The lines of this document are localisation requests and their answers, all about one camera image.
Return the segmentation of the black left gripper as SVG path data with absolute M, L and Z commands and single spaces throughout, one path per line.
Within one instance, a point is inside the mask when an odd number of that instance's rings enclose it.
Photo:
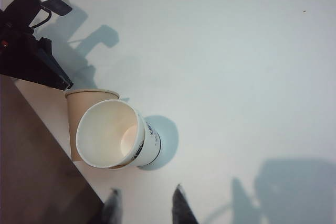
M 29 26 L 40 10 L 39 0 L 14 0 L 1 12 L 1 74 L 67 90 L 73 82 L 53 57 L 51 40 L 37 40 Z

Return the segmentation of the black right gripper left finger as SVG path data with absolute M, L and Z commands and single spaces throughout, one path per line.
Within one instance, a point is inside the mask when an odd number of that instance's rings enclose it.
M 103 223 L 122 223 L 122 196 L 119 189 L 112 189 L 111 194 L 103 205 Z

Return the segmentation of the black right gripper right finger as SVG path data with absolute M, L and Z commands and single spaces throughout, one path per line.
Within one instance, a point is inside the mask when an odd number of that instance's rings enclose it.
M 172 223 L 198 223 L 180 184 L 177 185 L 172 196 Z

